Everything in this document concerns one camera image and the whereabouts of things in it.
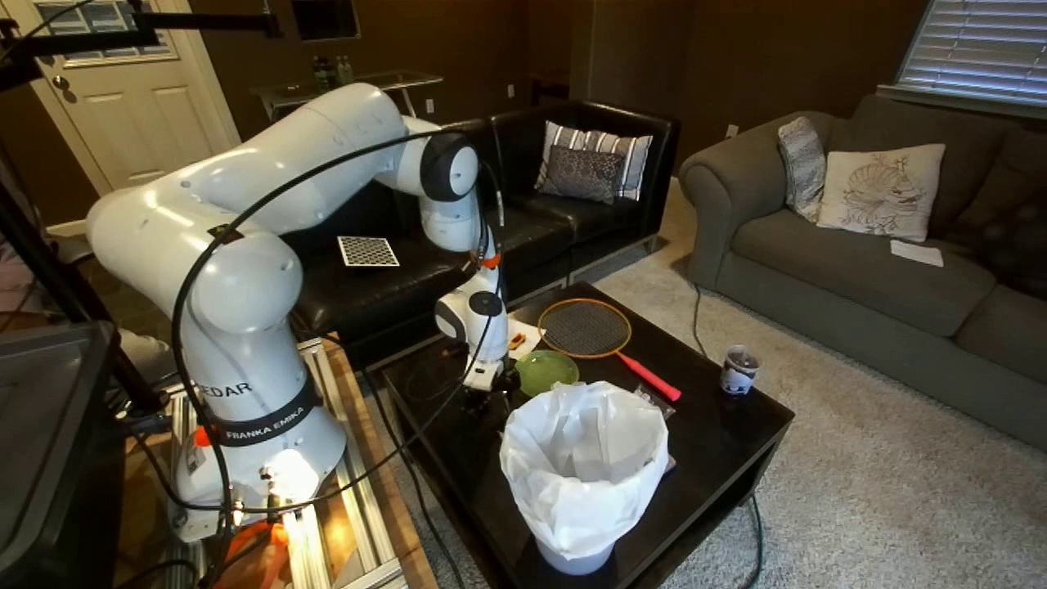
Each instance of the window blinds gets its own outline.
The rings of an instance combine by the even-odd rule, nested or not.
[[[1047,0],[932,0],[892,89],[1047,109]]]

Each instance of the plastic bag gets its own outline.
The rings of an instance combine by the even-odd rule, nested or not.
[[[554,385],[510,412],[500,437],[500,472],[529,535],[567,566],[608,555],[667,466],[665,417],[612,383]]]

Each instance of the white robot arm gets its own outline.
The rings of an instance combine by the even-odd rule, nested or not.
[[[215,425],[214,433],[218,433],[215,441],[236,500],[252,508],[266,508],[269,494],[307,500],[343,453],[343,430],[314,403],[288,331],[288,311],[300,290],[300,262],[278,237],[316,227],[371,179],[380,179],[422,196],[422,229],[434,247],[479,248],[479,154],[454,139],[426,130],[439,129],[404,117],[380,89],[343,85],[236,151],[117,190],[93,205],[87,240],[99,262],[174,314],[179,285],[215,240],[214,229],[230,229],[261,196],[282,194],[252,209],[236,227],[236,240],[225,237],[230,243],[214,248],[178,325],[185,362]],[[496,268],[493,281],[490,268],[469,281],[469,290],[487,288],[500,297]],[[446,314],[469,314],[469,309],[452,301]],[[479,356],[500,359],[503,328],[469,344],[483,346]],[[178,466],[178,490],[194,505],[224,500],[210,441]],[[178,525],[185,541],[204,541],[214,531],[215,514],[185,514]]]

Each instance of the black table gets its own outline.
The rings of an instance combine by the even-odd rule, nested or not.
[[[577,285],[514,314],[527,322],[544,305],[577,296],[604,297]],[[684,389],[679,412],[667,418],[679,466],[660,477],[641,525],[616,542],[612,559],[594,576],[564,576],[537,552],[496,466],[508,403],[457,392],[460,344],[434,337],[371,370],[372,383],[393,392],[405,433],[418,433],[417,455],[490,587],[658,587],[752,494],[792,423],[792,412],[760,389],[744,399],[723,395],[718,362],[627,309],[622,311],[635,328],[625,353]],[[637,385],[616,356],[580,362],[580,370],[582,380]]]

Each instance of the racket handle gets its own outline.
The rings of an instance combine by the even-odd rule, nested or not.
[[[660,380],[658,372],[652,372],[641,359],[627,356],[627,353],[620,353],[620,359],[635,372],[641,376],[660,399],[667,403],[680,403],[680,389],[667,380]]]

